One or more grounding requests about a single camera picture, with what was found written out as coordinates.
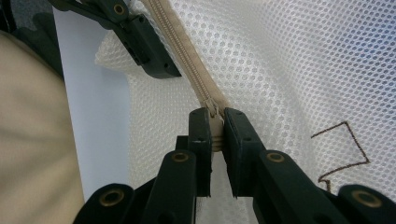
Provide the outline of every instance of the mesh bag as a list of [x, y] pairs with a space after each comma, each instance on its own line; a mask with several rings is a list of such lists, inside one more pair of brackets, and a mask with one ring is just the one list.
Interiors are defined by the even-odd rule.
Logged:
[[[170, 2], [214, 81], [267, 148], [290, 154], [331, 193], [361, 184], [396, 200], [394, 1]], [[139, 1], [130, 7], [151, 18]], [[96, 57], [129, 79], [136, 188], [158, 173], [199, 104], [186, 78], [147, 76], [113, 33]], [[257, 222], [251, 200], [232, 197], [221, 155], [212, 166], [212, 198], [200, 201], [198, 223]]]

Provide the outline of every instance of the brown thread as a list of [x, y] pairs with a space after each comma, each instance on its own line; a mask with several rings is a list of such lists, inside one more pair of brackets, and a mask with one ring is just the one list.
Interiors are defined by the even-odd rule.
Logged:
[[325, 182], [326, 183], [326, 190], [329, 191], [329, 192], [331, 192], [331, 190], [332, 190], [332, 183], [331, 183], [331, 181], [329, 179], [324, 179], [324, 177], [326, 177], [328, 175], [331, 175], [331, 174], [334, 174], [335, 172], [338, 172], [338, 171], [353, 167], [353, 166], [358, 166], [358, 165], [363, 165], [363, 164], [370, 163], [370, 160], [367, 158], [366, 153], [364, 152], [363, 148], [361, 147], [361, 144], [356, 139], [355, 134], [352, 132], [352, 129], [350, 128], [350, 126], [349, 126], [347, 121], [343, 121], [343, 122], [341, 122], [341, 123], [339, 123], [337, 125], [332, 126], [331, 128], [328, 128], [328, 129], [325, 129], [325, 130], [323, 130], [321, 132], [315, 133], [314, 135], [311, 136], [311, 138], [314, 138], [314, 137], [316, 137], [316, 136], [318, 136], [320, 134], [323, 134], [323, 133], [326, 133], [328, 131], [331, 131], [332, 129], [340, 127], [343, 124], [346, 125], [347, 130], [349, 131], [350, 135], [352, 136], [353, 141], [355, 142], [356, 146], [358, 147], [358, 149], [361, 152], [361, 155], [364, 157], [365, 161], [359, 161], [359, 162], [356, 162], [356, 163], [348, 164], [346, 166], [341, 166], [341, 167], [338, 167], [338, 168], [336, 168], [336, 169], [334, 169], [332, 171], [327, 172], [324, 175], [321, 175], [319, 177], [319, 179], [318, 179], [318, 182], [319, 183], [320, 182]]

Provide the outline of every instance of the zipper slider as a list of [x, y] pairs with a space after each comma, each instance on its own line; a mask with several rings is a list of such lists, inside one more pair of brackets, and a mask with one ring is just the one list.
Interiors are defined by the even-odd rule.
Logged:
[[209, 111], [209, 126], [212, 135], [212, 152], [219, 152], [223, 147], [223, 127], [224, 120], [219, 113], [219, 105], [209, 98], [204, 100], [207, 110]]

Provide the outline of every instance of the brass screw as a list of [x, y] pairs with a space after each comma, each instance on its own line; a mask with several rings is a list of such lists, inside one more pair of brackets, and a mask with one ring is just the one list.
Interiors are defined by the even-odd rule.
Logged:
[[189, 159], [189, 155], [183, 152], [174, 153], [172, 155], [172, 160], [177, 162], [187, 161]]
[[114, 5], [114, 11], [115, 11], [118, 15], [122, 15], [122, 14], [124, 14], [125, 9], [123, 8], [122, 5], [116, 4], [116, 5]]
[[285, 158], [279, 153], [271, 152], [267, 154], [267, 159], [274, 162], [282, 162]]
[[375, 195], [361, 189], [353, 190], [352, 197], [359, 203], [362, 203], [368, 207], [377, 208], [382, 205], [381, 200], [379, 200]]
[[104, 207], [111, 207], [120, 203], [124, 196], [121, 189], [110, 189], [100, 196], [99, 203]]

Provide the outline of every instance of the zipper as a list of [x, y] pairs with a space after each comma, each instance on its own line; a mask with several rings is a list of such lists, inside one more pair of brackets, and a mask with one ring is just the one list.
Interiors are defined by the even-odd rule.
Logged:
[[151, 13], [151, 17], [176, 54], [192, 88], [201, 104], [208, 109], [212, 151], [220, 151], [223, 140], [223, 116], [228, 101], [213, 81], [190, 42], [175, 12], [167, 0], [141, 0]]

